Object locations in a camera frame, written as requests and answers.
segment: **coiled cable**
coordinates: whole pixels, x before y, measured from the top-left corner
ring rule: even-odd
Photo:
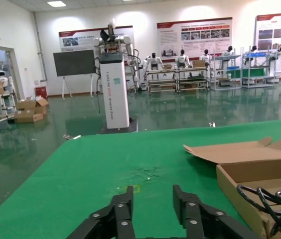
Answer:
[[[263,206],[259,205],[258,203],[253,201],[251,198],[249,198],[243,190],[258,195]],[[267,190],[265,190],[264,188],[257,188],[256,190],[254,190],[252,188],[249,188],[249,187],[246,187],[243,185],[238,185],[237,191],[248,203],[250,203],[252,206],[254,206],[259,211],[269,214],[273,218],[273,220],[275,221],[275,224],[270,232],[271,237],[276,235],[277,232],[281,231],[281,212],[274,211],[271,208],[271,206],[281,205],[281,191],[278,191],[278,192],[276,192],[275,195],[273,195],[273,194],[269,193]],[[273,202],[274,205],[269,205],[268,201]]]

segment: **black base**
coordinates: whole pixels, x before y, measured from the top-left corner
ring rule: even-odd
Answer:
[[[109,133],[133,133],[138,132],[138,122],[137,119],[132,119],[130,122],[130,127],[128,128],[107,128],[107,124],[104,123],[101,129],[97,132],[97,134],[109,134]]]

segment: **workbench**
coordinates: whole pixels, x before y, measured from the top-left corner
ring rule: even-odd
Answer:
[[[220,190],[215,164],[185,152],[203,146],[281,139],[281,121],[81,137],[65,142],[0,206],[0,239],[65,239],[113,195],[134,186],[137,238],[184,237],[172,185],[242,219]]]

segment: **white humanoid robot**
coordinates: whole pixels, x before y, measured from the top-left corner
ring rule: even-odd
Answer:
[[[103,85],[107,124],[107,129],[104,130],[107,133],[113,131],[137,131],[137,124],[134,124],[135,129],[130,128],[131,119],[129,116],[123,55],[128,56],[128,65],[131,68],[136,90],[139,88],[138,70],[140,59],[133,50],[131,38],[129,36],[116,37],[113,25],[113,23],[108,25],[109,34],[102,30],[101,38],[93,39],[95,65],[100,70]],[[126,47],[127,53],[125,54],[122,50],[122,44],[125,44]]]
[[[250,50],[250,53],[251,53],[251,54],[252,54],[252,53],[258,53],[257,46],[253,46],[253,47],[251,48],[251,50]],[[254,61],[254,66],[258,66],[257,57],[246,57],[246,58],[244,59],[244,65],[245,65],[247,68],[249,68],[249,64],[251,64],[253,60],[255,60],[255,61]]]
[[[232,50],[233,50],[233,47],[232,47],[232,46],[229,46],[229,47],[228,47],[228,50],[224,51],[224,52],[221,54],[221,56],[231,56],[231,55],[233,55],[234,52],[232,52]],[[223,70],[226,70],[226,69],[229,67],[229,61],[231,61],[231,65],[232,65],[232,66],[235,65],[234,59],[231,59],[231,60],[222,60],[222,61],[220,61],[220,63],[219,63],[219,68],[220,68],[220,69],[223,69]],[[227,77],[228,77],[228,74],[227,74],[225,71],[223,71],[223,72],[222,72],[222,77],[223,77],[223,78],[227,78]]]
[[[270,53],[270,56],[267,58],[267,63],[269,65],[268,68],[268,76],[275,76],[275,68],[276,68],[276,61],[279,59],[281,59],[281,47],[277,50],[277,51],[272,51]]]
[[[206,67],[207,67],[207,76],[205,76],[205,71],[202,72],[202,75],[204,75],[206,78],[210,78],[210,61],[211,61],[211,56],[209,55],[208,49],[205,49],[204,55],[199,57],[199,60],[205,61]]]
[[[185,55],[184,50],[180,51],[180,56],[176,56],[175,61],[176,61],[175,69],[191,67],[189,62],[189,57]]]
[[[151,57],[148,58],[147,64],[146,64],[146,71],[148,71],[148,67],[150,66],[151,70],[158,70],[158,65],[161,65],[162,69],[164,69],[164,64],[160,57],[156,57],[156,53],[152,53]]]

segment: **wall poster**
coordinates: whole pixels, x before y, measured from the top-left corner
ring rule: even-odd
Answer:
[[[281,13],[256,17],[255,45],[260,51],[281,46]]]
[[[219,54],[232,42],[232,17],[163,22],[157,24],[158,48],[162,60],[173,60],[181,49],[189,58],[196,58],[208,49]]]
[[[100,33],[102,29],[108,33],[108,28],[59,32],[62,52],[93,50],[93,39],[101,37]],[[132,44],[134,45],[133,26],[118,26],[114,29],[114,34],[119,36],[130,36],[132,39]]]

